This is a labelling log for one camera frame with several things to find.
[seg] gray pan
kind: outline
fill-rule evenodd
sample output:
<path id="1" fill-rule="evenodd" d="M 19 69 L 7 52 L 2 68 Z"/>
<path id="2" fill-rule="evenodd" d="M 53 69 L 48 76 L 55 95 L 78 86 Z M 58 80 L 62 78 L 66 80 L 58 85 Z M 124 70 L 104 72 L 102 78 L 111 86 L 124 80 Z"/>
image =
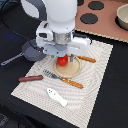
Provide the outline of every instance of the gray pan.
<path id="1" fill-rule="evenodd" d="M 34 47 L 37 47 L 36 44 L 36 40 L 31 40 L 31 44 Z M 23 46 L 22 46 L 22 52 L 20 54 L 18 54 L 15 57 L 12 57 L 11 59 L 8 59 L 4 62 L 1 63 L 2 66 L 8 64 L 9 62 L 15 60 L 16 58 L 19 58 L 21 56 L 24 56 L 27 60 L 29 61 L 40 61 L 43 58 L 46 57 L 46 54 L 44 54 L 43 52 L 39 52 L 38 50 L 34 49 L 29 42 L 26 42 Z"/>

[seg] small plate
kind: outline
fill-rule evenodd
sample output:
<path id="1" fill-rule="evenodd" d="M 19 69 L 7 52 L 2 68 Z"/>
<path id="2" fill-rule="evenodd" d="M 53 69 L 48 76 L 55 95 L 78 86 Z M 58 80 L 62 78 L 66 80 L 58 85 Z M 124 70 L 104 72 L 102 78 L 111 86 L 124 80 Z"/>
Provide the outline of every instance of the small plate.
<path id="1" fill-rule="evenodd" d="M 72 78 L 80 74 L 81 61 L 78 57 L 75 57 L 73 62 L 70 62 L 70 57 L 68 57 L 68 64 L 66 66 L 60 66 L 56 60 L 54 63 L 54 69 L 59 76 Z"/>

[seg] black mat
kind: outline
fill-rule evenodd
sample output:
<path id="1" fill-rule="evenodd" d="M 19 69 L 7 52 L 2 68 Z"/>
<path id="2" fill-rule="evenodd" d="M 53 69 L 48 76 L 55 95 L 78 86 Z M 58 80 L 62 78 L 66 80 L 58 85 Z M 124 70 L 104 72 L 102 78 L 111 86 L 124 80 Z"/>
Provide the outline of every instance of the black mat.
<path id="1" fill-rule="evenodd" d="M 36 29 L 40 21 L 27 16 L 20 5 L 12 8 L 4 18 L 15 31 L 30 39 L 36 38 Z M 128 128 L 128 44 L 86 35 L 93 40 L 114 46 L 87 128 Z M 25 39 L 11 33 L 0 22 L 0 62 L 20 53 L 25 42 Z M 19 84 L 18 78 L 25 76 L 32 65 L 33 62 L 21 57 L 5 67 L 0 66 L 0 104 L 51 128 L 76 128 L 46 111 L 11 96 L 11 92 Z"/>
<path id="2" fill-rule="evenodd" d="M 104 4 L 101 1 L 91 1 L 88 7 L 92 10 L 101 10 L 104 8 Z"/>
<path id="3" fill-rule="evenodd" d="M 92 13 L 85 13 L 81 16 L 80 20 L 85 24 L 95 24 L 98 21 L 98 17 Z"/>

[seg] orange object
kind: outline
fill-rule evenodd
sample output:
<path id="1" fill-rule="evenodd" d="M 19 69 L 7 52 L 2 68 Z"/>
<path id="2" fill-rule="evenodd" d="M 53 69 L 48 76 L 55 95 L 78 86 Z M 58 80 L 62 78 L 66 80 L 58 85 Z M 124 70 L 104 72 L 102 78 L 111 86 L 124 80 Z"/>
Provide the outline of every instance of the orange object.
<path id="1" fill-rule="evenodd" d="M 71 81 L 71 80 L 69 80 L 67 78 L 62 78 L 62 81 L 65 82 L 65 83 L 68 83 L 68 84 L 70 84 L 72 86 L 75 86 L 77 88 L 81 88 L 81 89 L 83 88 L 83 85 L 82 84 L 79 84 L 77 82 Z"/>
<path id="2" fill-rule="evenodd" d="M 89 61 L 89 62 L 92 62 L 92 63 L 95 63 L 96 60 L 93 59 L 93 58 L 89 58 L 89 57 L 85 57 L 85 56 L 77 56 L 79 59 L 82 59 L 82 60 L 86 60 L 86 61 Z"/>
<path id="3" fill-rule="evenodd" d="M 65 66 L 68 63 L 68 55 L 66 54 L 64 57 L 58 57 L 57 62 L 60 66 Z"/>

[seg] wooden knife handle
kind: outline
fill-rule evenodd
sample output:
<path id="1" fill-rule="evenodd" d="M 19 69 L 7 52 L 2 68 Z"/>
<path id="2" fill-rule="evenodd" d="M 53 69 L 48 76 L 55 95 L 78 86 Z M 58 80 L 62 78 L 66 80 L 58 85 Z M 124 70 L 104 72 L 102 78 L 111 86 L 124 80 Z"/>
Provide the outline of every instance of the wooden knife handle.
<path id="1" fill-rule="evenodd" d="M 81 89 L 83 88 L 83 85 L 82 84 L 79 84 L 77 82 L 71 81 L 71 80 L 69 80 L 67 78 L 62 78 L 62 81 L 65 82 L 65 83 L 68 83 L 68 84 L 70 84 L 72 86 L 75 86 L 77 88 L 81 88 Z"/>
<path id="2" fill-rule="evenodd" d="M 93 58 L 89 58 L 89 57 L 85 57 L 85 56 L 77 56 L 79 59 L 82 59 L 82 60 L 86 60 L 86 61 L 89 61 L 89 62 L 92 62 L 92 63 L 95 63 L 96 60 L 93 59 Z"/>
<path id="3" fill-rule="evenodd" d="M 42 80 L 43 76 L 28 76 L 28 77 L 20 77 L 19 82 L 26 82 L 26 81 L 34 81 L 34 80 Z"/>

